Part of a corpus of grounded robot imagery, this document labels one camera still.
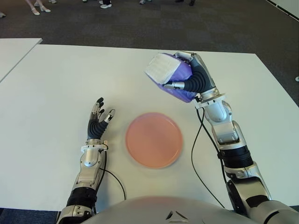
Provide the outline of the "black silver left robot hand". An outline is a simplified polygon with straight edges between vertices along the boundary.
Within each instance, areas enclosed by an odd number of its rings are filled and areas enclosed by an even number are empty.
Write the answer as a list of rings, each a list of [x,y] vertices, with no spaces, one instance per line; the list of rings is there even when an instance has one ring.
[[[101,140],[101,137],[107,129],[109,122],[115,115],[115,109],[112,109],[108,112],[103,120],[100,120],[101,115],[105,112],[105,109],[102,109],[103,105],[103,97],[100,97],[93,105],[87,126],[87,140]]]

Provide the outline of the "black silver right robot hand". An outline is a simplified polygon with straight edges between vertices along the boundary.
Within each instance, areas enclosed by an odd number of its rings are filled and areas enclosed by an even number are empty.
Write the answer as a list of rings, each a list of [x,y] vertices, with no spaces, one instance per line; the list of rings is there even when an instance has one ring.
[[[192,75],[184,81],[169,81],[163,84],[163,87],[195,92],[198,93],[202,99],[216,97],[220,94],[199,54],[178,51],[174,56],[189,64]]]

